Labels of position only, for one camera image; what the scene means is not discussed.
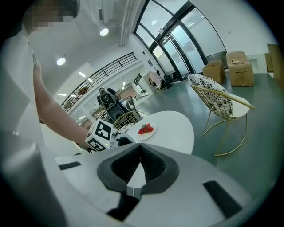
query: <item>gray floor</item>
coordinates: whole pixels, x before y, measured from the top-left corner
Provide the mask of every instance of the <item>gray floor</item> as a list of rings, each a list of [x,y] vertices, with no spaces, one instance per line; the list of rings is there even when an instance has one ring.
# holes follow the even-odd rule
[[[253,87],[231,87],[228,75],[223,86],[229,93],[247,99],[256,107],[248,113],[247,137],[235,152],[221,157],[214,153],[225,131],[226,123],[202,136],[209,109],[190,87],[189,82],[174,84],[137,106],[147,114],[173,110],[184,114],[194,129],[193,155],[201,157],[237,180],[253,198],[271,189],[284,160],[284,92],[268,74],[255,74]],[[212,114],[209,124],[222,120]],[[245,117],[233,121],[222,147],[225,153],[235,148],[245,132]]]

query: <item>gold metal chair frame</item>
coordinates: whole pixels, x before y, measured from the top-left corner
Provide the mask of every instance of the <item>gold metal chair frame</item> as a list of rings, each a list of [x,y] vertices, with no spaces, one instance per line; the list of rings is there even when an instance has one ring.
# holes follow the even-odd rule
[[[137,113],[138,116],[140,117],[139,113],[144,114],[146,116],[148,116],[146,113],[143,113],[141,111],[130,111],[127,112],[123,115],[121,115],[114,123],[114,128],[116,128],[117,130],[120,130],[122,127],[130,124],[130,123],[134,123],[136,124],[137,122],[139,122],[137,120],[137,118],[134,116],[134,113]]]
[[[208,120],[207,120],[207,123],[206,123],[206,127],[205,127],[205,131],[204,131],[204,133],[203,133],[203,136],[204,136],[210,129],[212,129],[214,126],[216,126],[216,125],[218,125],[218,124],[220,124],[220,123],[222,123],[222,122],[225,122],[225,121],[227,122],[227,126],[226,126],[226,129],[225,129],[224,135],[223,135],[223,137],[222,137],[222,139],[221,139],[221,141],[220,141],[220,144],[218,145],[218,148],[217,148],[217,150],[216,150],[216,152],[218,152],[218,151],[221,149],[221,146],[222,146],[222,144],[223,144],[223,142],[224,142],[224,139],[225,139],[225,136],[226,136],[226,133],[227,133],[227,129],[228,129],[228,127],[229,127],[230,122],[233,121],[233,120],[238,119],[238,117],[234,117],[234,116],[233,116],[233,113],[232,113],[232,114],[226,113],[226,110],[225,110],[225,107],[224,107],[224,103],[223,103],[223,102],[221,102],[221,103],[222,103],[222,106],[219,106],[219,105],[212,105],[212,102],[214,102],[213,99],[208,99],[208,98],[205,96],[205,93],[206,93],[207,95],[208,95],[209,93],[214,93],[214,94],[217,95],[217,97],[220,97],[220,96],[221,96],[221,97],[225,97],[225,98],[228,99],[228,100],[229,100],[229,99],[234,100],[234,101],[236,101],[236,102],[238,102],[238,103],[240,103],[240,104],[242,104],[242,105],[244,105],[244,106],[247,106],[247,107],[249,107],[250,109],[253,109],[253,110],[255,109],[255,107],[252,106],[252,105],[250,105],[250,104],[248,104],[248,103],[245,103],[245,102],[243,102],[243,101],[241,101],[241,100],[238,100],[237,98],[234,98],[234,97],[232,97],[232,96],[230,96],[230,95],[228,95],[228,94],[225,94],[225,93],[222,93],[222,92],[219,92],[219,91],[215,91],[215,90],[212,90],[212,89],[208,89],[208,88],[204,88],[204,87],[200,87],[200,86],[196,86],[196,85],[191,85],[191,87],[192,87],[193,90],[198,94],[198,96],[203,100],[203,102],[206,104],[206,106],[210,109],[210,113],[209,113],[209,116],[208,116]],[[219,107],[220,112],[216,111],[216,106]],[[224,120],[215,123],[214,125],[210,126],[210,127],[207,129],[211,112],[215,113],[217,116],[223,118]],[[237,146],[235,149],[233,149],[233,150],[231,150],[231,151],[229,151],[229,152],[222,153],[222,154],[215,154],[215,156],[223,156],[223,155],[230,154],[230,153],[234,152],[235,150],[237,150],[237,149],[240,147],[240,145],[244,142],[245,137],[246,137],[247,122],[248,122],[248,113],[245,114],[245,135],[244,135],[244,137],[242,138],[242,140],[240,141],[240,143],[238,144],[238,146]]]

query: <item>balcony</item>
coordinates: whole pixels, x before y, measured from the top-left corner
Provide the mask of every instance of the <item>balcony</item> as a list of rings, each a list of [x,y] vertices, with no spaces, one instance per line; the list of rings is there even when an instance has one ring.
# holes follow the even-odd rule
[[[68,95],[68,98],[64,100],[61,104],[62,108],[68,113],[72,106],[81,99],[91,88],[98,85],[100,82],[105,80],[107,77],[120,70],[121,68],[131,64],[132,62],[137,61],[137,58],[133,52],[124,55],[113,62],[107,64],[100,70],[96,71],[89,78],[83,81],[78,87],[76,87],[71,94]]]

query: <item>white plate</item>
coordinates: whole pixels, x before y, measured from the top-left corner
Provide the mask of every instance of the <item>white plate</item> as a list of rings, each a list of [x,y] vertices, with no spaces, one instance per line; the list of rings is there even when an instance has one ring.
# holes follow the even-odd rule
[[[156,124],[150,124],[150,125],[154,130],[150,133],[145,133],[145,134],[142,134],[142,135],[140,135],[140,134],[138,134],[138,132],[136,132],[137,133],[137,135],[136,135],[137,140],[143,141],[143,140],[149,139],[151,136],[153,136],[153,134],[156,132],[157,125]]]

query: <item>white round table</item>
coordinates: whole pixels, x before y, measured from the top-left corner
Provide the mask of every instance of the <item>white round table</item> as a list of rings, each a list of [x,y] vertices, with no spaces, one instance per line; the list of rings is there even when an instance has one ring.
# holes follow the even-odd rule
[[[138,131],[143,124],[154,123],[157,130],[143,141],[137,139]],[[154,113],[132,126],[127,134],[136,143],[153,144],[175,151],[191,154],[194,145],[194,132],[189,119],[176,111],[162,111]]]

